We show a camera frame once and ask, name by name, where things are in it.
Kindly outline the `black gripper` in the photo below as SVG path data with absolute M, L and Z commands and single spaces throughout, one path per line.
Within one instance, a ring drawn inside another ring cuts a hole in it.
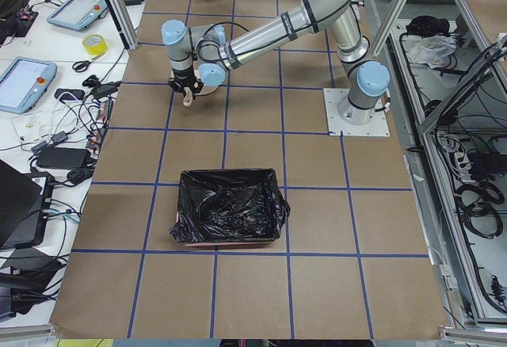
M 176 82 L 170 82 L 170 87 L 175 93 L 183 93 L 184 86 L 191 89 L 193 97 L 200 95 L 202 91 L 202 84 L 197 82 L 194 69 L 192 67 L 188 67 L 184 70 L 172 69 L 172 71 L 174 72 Z

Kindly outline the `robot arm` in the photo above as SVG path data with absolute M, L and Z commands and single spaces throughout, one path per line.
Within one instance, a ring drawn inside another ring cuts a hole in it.
M 352 0 L 301 0 L 295 8 L 241 36 L 228 40 L 222 22 L 188 27 L 168 20 L 161 27 L 172 77 L 168 84 L 181 94 L 196 96 L 204 86 L 220 86 L 227 73 L 307 34 L 330 30 L 350 91 L 346 109 L 372 111 L 390 81 L 388 69 L 372 60 Z

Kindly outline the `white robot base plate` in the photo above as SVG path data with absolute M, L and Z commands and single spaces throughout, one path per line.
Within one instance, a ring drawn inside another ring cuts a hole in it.
M 324 88 L 324 104 L 328 134 L 348 137 L 389 137 L 390 132 L 383 103 L 379 99 L 373 109 L 357 109 L 348 100 L 349 89 Z

